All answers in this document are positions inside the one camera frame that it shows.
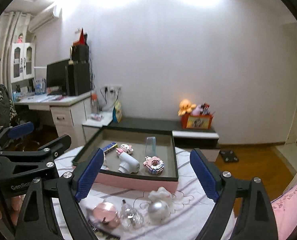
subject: box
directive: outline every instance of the box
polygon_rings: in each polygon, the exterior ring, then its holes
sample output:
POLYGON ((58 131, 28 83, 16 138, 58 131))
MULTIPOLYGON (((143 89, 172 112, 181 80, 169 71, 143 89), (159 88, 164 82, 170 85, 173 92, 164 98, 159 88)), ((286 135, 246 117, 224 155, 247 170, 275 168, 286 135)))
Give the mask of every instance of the box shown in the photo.
POLYGON ((212 124, 213 116, 211 114, 199 116, 192 116, 190 114, 185 114, 181 118, 183 129, 199 129, 199 130, 209 130, 212 124))
POLYGON ((73 165, 76 166, 79 162, 86 160, 94 148, 104 148, 112 142, 116 142, 118 146, 122 143, 132 145, 134 149, 132 157, 140 163, 139 172, 132 174, 119 172, 120 160, 115 150, 112 150, 106 153, 106 162, 109 170, 100 170, 95 182, 141 191, 158 190, 159 187, 164 187, 171 193, 176 191, 178 186, 178 168, 171 131, 103 126, 74 158, 72 161, 73 165), (156 155, 165 164, 163 172, 157 175, 148 173, 143 165, 145 161, 146 137, 151 136, 156 137, 156 155))

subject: white tablecloth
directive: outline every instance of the white tablecloth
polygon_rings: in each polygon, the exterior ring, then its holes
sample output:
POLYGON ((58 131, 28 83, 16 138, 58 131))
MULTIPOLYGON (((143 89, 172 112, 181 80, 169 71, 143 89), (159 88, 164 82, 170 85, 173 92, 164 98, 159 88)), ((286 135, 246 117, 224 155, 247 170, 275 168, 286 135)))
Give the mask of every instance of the white tablecloth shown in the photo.
MULTIPOLYGON (((82 147, 73 149, 55 160, 58 173, 61 176, 66 171, 73 171, 72 160, 82 147)), ((92 209, 100 202, 113 203, 119 210, 122 200, 137 208, 144 216, 145 225, 138 230, 123 231, 120 227, 112 232, 121 236, 121 240, 135 239, 187 239, 197 237, 214 207, 213 200, 207 198, 189 162, 190 153, 175 148, 178 165, 178 190, 173 196, 174 209, 171 216, 163 223, 152 224, 147 215, 149 192, 116 188, 94 183, 87 198, 83 199, 80 207, 87 219, 93 219, 92 209)), ((64 239, 72 239, 66 226, 58 199, 53 199, 58 224, 64 239)), ((232 212, 222 239, 229 239, 234 228, 234 213, 232 212)))

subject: red box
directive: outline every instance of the red box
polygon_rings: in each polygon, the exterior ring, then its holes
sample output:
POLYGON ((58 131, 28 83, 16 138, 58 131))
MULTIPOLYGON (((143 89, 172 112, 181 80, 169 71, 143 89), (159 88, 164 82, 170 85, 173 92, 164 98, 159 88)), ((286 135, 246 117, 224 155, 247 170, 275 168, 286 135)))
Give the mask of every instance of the red box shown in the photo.
POLYGON ((183 129, 199 129, 209 130, 212 124, 213 116, 211 114, 199 116, 192 116, 190 114, 184 114, 181 118, 183 129))

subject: person's hand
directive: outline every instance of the person's hand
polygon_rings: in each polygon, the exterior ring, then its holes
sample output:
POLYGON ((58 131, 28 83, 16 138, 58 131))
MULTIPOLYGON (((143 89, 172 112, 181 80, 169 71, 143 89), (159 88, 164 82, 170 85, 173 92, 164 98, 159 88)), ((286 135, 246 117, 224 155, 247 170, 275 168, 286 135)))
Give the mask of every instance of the person's hand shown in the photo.
POLYGON ((10 217, 14 225, 17 224, 18 214, 21 209, 23 200, 20 196, 11 198, 11 206, 12 210, 10 211, 10 217))

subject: white hair dryer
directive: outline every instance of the white hair dryer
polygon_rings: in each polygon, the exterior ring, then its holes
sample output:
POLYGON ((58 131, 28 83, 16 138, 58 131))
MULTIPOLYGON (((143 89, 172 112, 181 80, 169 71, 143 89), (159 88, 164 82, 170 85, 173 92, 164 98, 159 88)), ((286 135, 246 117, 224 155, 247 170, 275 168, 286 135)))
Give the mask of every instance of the white hair dryer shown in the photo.
POLYGON ((122 152, 119 157, 121 159, 121 164, 118 170, 121 173, 131 174, 139 171, 139 162, 135 158, 126 152, 122 152))

